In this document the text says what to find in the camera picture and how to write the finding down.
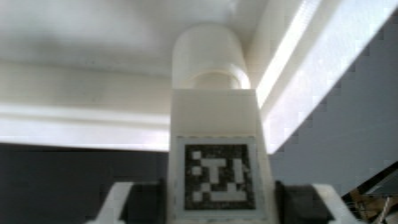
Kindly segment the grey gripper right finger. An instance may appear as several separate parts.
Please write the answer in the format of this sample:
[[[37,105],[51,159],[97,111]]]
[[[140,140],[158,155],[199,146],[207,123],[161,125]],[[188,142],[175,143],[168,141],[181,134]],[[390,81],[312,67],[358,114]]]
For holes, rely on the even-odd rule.
[[[312,187],[332,214],[328,224],[366,224],[355,219],[332,186],[326,184],[314,184]]]

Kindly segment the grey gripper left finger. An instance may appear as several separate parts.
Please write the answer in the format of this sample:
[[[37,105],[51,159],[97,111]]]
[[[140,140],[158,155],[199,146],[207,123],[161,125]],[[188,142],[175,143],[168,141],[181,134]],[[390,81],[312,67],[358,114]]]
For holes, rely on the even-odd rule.
[[[88,220],[85,224],[126,224],[126,222],[120,220],[120,214],[131,187],[131,182],[113,183],[95,218]]]

